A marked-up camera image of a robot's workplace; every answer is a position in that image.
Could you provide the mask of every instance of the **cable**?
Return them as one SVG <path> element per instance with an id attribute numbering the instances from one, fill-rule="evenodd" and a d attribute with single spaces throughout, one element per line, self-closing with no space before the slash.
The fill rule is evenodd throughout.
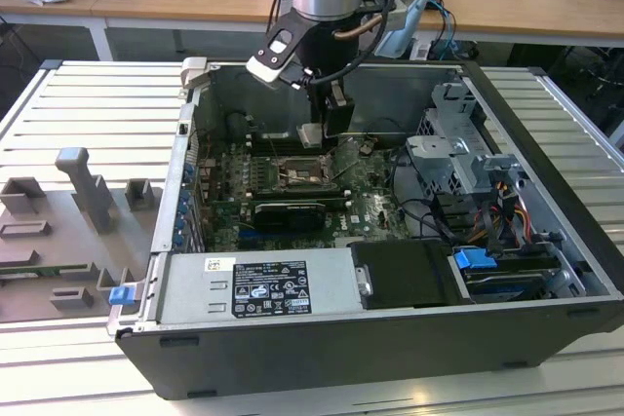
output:
<path id="1" fill-rule="evenodd" d="M 24 83 L 28 83 L 28 80 L 23 78 L 23 76 L 21 75 L 22 73 L 28 73 L 30 75 L 34 75 L 34 72 L 29 72 L 28 70 L 24 70 L 23 68 L 19 68 L 19 67 L 16 67 L 14 65 L 3 65 L 3 64 L 0 64 L 0 68 L 8 68 L 10 70 L 15 70 L 16 72 L 19 73 L 19 77 L 21 78 L 21 80 Z"/>
<path id="2" fill-rule="evenodd" d="M 440 34 L 438 34 L 438 36 L 436 37 L 436 40 L 433 42 L 433 44 L 431 45 L 431 51 L 433 51 L 436 46 L 438 46 L 438 44 L 440 43 L 440 40 L 442 39 L 442 36 L 444 35 L 444 31 L 447 27 L 447 23 L 448 23 L 448 39 L 447 39 L 447 43 L 445 45 L 445 47 L 442 49 L 442 51 L 440 52 L 440 60 L 444 59 L 447 51 L 449 50 L 450 45 L 452 44 L 452 41 L 455 37 L 455 32 L 457 30 L 457 19 L 455 18 L 455 15 L 453 12 L 451 12 L 447 7 L 445 7 L 445 2 L 444 0 L 440 0 L 440 2 L 436 2 L 434 0 L 429 0 L 429 2 L 431 2 L 439 11 L 440 11 L 440 15 L 442 16 L 442 29 L 440 30 Z"/>
<path id="3" fill-rule="evenodd" d="M 331 83 L 332 81 L 339 80 L 340 78 L 344 77 L 348 73 L 358 68 L 360 64 L 364 62 L 372 54 L 372 52 L 375 50 L 375 48 L 378 46 L 379 42 L 383 38 L 383 35 L 386 31 L 386 25 L 388 24 L 388 15 L 390 14 L 390 10 L 394 6 L 394 2 L 395 0 L 388 0 L 388 3 L 384 6 L 383 10 L 381 11 L 383 20 L 381 21 L 381 25 L 379 26 L 379 29 L 377 30 L 377 34 L 375 35 L 370 45 L 359 56 L 354 58 L 353 61 L 351 61 L 351 63 L 345 66 L 342 70 L 335 72 L 331 75 L 328 75 L 326 77 L 313 78 L 312 80 L 309 81 L 308 85 L 317 87 L 319 85 L 325 85 L 326 83 Z"/>
<path id="4" fill-rule="evenodd" d="M 447 49 L 449 48 L 450 42 L 452 41 L 452 38 L 454 36 L 454 31 L 452 30 L 452 23 L 450 22 L 449 11 L 434 0 L 429 0 L 429 2 L 431 2 L 440 11 L 440 13 L 442 14 L 444 24 L 448 25 L 447 43 L 445 44 L 445 47 L 442 49 L 442 52 L 440 53 L 440 60 L 442 60 L 445 56 Z"/>
<path id="5" fill-rule="evenodd" d="M 388 3 L 388 0 L 383 0 L 384 6 L 387 5 L 387 3 Z M 382 15 L 375 15 L 372 19 L 370 19 L 364 24 L 361 24 L 357 28 L 353 28 L 349 31 L 336 31 L 333 34 L 333 39 L 335 39 L 336 41 L 349 41 L 349 40 L 358 38 L 362 36 L 364 33 L 371 31 L 382 21 L 383 21 Z"/>
<path id="6" fill-rule="evenodd" d="M 38 64 L 39 64 L 39 63 L 41 63 L 41 59 L 39 58 L 39 56 L 37 56 L 37 55 L 36 55 L 36 54 L 32 51 L 32 49 L 30 49 L 30 48 L 28 47 L 28 45 L 26 44 L 26 42 L 25 42 L 23 39 L 21 39 L 21 36 L 19 36 L 19 35 L 18 35 L 18 32 L 16 31 L 16 29 L 15 29 L 15 28 L 14 28 L 14 27 L 10 24 L 10 23 L 8 23 L 8 22 L 7 22 L 4 18 L 2 18 L 2 16 L 0 16 L 0 20 L 2 20 L 2 22 L 3 22 L 4 24 L 8 25 L 8 26 L 11 28 L 11 30 L 13 31 L 13 36 L 15 36 L 16 38 L 18 38 L 18 40 L 21 42 L 21 44 L 24 46 L 24 48 L 25 48 L 25 49 L 26 49 L 26 50 L 30 53 L 30 55 L 31 55 L 31 56 L 33 56 L 33 57 L 34 57 L 34 59 L 37 61 L 37 63 L 38 63 Z"/>
<path id="7" fill-rule="evenodd" d="M 269 31 L 271 30 L 271 26 L 273 25 L 273 21 L 277 22 L 279 15 L 280 15 L 281 5 L 282 5 L 282 0 L 273 0 L 273 3 L 271 4 L 271 12 L 269 12 L 269 20 L 266 23 L 265 34 L 269 34 Z"/>
<path id="8" fill-rule="evenodd" d="M 408 132 L 406 132 L 405 128 L 399 124 L 399 122 L 397 122 L 395 119 L 391 118 L 391 117 L 377 117 L 376 119 L 373 119 L 372 121 L 369 122 L 369 124 L 364 127 L 364 134 L 368 135 L 369 133 L 371 133 L 371 127 L 377 123 L 377 122 L 389 122 L 391 124 L 393 124 L 397 129 L 399 129 L 401 131 L 402 134 L 409 134 Z"/>
<path id="9" fill-rule="evenodd" d="M 452 27 L 449 28 L 450 37 L 448 38 L 447 45 L 445 46 L 445 48 L 443 49 L 442 53 L 440 54 L 440 60 L 445 58 L 445 53 L 449 49 L 449 46 L 452 44 L 452 41 L 455 38 L 455 32 L 457 31 L 457 19 L 455 18 L 455 15 L 449 9 L 446 9 L 446 11 L 450 15 L 450 17 L 452 18 Z"/>

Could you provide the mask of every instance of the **blue tab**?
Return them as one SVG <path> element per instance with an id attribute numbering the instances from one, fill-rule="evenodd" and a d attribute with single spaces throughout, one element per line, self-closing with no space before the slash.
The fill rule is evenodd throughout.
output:
<path id="1" fill-rule="evenodd" d="M 108 304 L 111 306 L 131 306 L 135 304 L 136 286 L 116 286 L 110 290 Z"/>
<path id="2" fill-rule="evenodd" d="M 496 268 L 498 266 L 496 260 L 486 255 L 484 248 L 463 248 L 454 257 L 460 270 L 464 268 Z"/>

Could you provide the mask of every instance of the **gray plastic part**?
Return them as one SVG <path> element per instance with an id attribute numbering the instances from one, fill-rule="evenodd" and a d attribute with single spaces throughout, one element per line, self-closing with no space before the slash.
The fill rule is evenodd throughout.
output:
<path id="1" fill-rule="evenodd" d="M 99 269 L 95 263 L 88 264 L 85 268 L 59 270 L 58 273 L 66 280 L 93 281 L 99 277 Z"/>
<path id="2" fill-rule="evenodd" d="M 0 224 L 0 238 L 34 238 L 48 236 L 52 228 L 48 221 L 24 221 L 19 223 Z"/>
<path id="3" fill-rule="evenodd" d="M 94 183 L 96 184 L 97 194 L 100 196 L 101 201 L 106 205 L 106 209 L 109 209 L 113 203 L 113 197 L 108 190 L 106 181 L 101 175 L 93 175 L 92 178 L 94 180 Z M 71 196 L 76 203 L 76 207 L 78 207 L 79 210 L 84 211 L 85 207 L 83 207 L 83 205 L 81 204 L 78 194 L 71 194 Z"/>
<path id="4" fill-rule="evenodd" d="M 36 211 L 30 199 L 45 196 L 34 177 L 12 177 L 0 191 L 0 202 L 13 216 L 33 214 Z"/>
<path id="5" fill-rule="evenodd" d="M 80 199 L 80 206 L 84 207 L 96 231 L 104 234 L 108 232 L 112 224 L 108 214 L 110 204 L 102 198 L 101 188 L 98 189 L 97 183 L 94 182 L 87 167 L 88 161 L 89 152 L 87 148 L 62 148 L 58 152 L 55 165 L 69 176 L 76 189 L 78 199 Z"/>
<path id="6" fill-rule="evenodd" d="M 105 268 L 102 268 L 99 272 L 99 278 L 97 279 L 96 291 L 101 295 L 102 299 L 108 301 L 110 296 L 110 290 L 115 287 L 117 283 L 110 276 L 110 273 Z"/>
<path id="7" fill-rule="evenodd" d="M 91 309 L 94 297 L 84 287 L 57 287 L 52 290 L 50 302 L 60 311 Z"/>
<path id="8" fill-rule="evenodd" d="M 37 260 L 39 260 L 39 254 L 36 250 L 2 251 L 0 253 L 0 268 L 26 267 L 35 264 Z"/>
<path id="9" fill-rule="evenodd" d="M 39 70 L 58 70 L 61 65 L 61 58 L 46 58 L 41 62 L 41 65 L 39 65 Z"/>
<path id="10" fill-rule="evenodd" d="M 119 284 L 123 283 L 133 283 L 135 281 L 135 277 L 133 277 L 133 273 L 128 268 L 124 268 L 124 271 L 121 272 L 121 281 Z"/>
<path id="11" fill-rule="evenodd" d="M 154 191 L 149 179 L 130 179 L 126 185 L 125 195 L 130 211 L 154 208 Z"/>

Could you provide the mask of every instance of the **warning label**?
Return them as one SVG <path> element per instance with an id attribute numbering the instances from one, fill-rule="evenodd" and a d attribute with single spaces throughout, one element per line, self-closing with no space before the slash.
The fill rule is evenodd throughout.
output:
<path id="1" fill-rule="evenodd" d="M 232 290 L 237 319 L 312 313 L 305 262 L 237 263 Z"/>

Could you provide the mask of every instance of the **table leg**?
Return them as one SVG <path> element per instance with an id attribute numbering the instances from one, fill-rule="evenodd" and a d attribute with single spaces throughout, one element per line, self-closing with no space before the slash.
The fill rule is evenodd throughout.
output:
<path id="1" fill-rule="evenodd" d="M 620 122 L 620 125 L 617 126 L 617 129 L 609 137 L 609 140 L 615 148 L 621 149 L 624 147 L 624 121 Z"/>
<path id="2" fill-rule="evenodd" d="M 91 38 L 96 46 L 97 58 L 101 61 L 114 60 L 108 38 L 106 37 L 106 21 L 104 19 L 90 19 L 86 21 L 85 26 L 91 31 Z"/>
<path id="3" fill-rule="evenodd" d="M 182 33 L 179 29 L 174 29 L 172 31 L 173 35 L 174 35 L 174 46 L 175 46 L 175 51 L 177 53 L 183 53 L 186 50 L 184 49 L 184 43 L 182 42 Z"/>

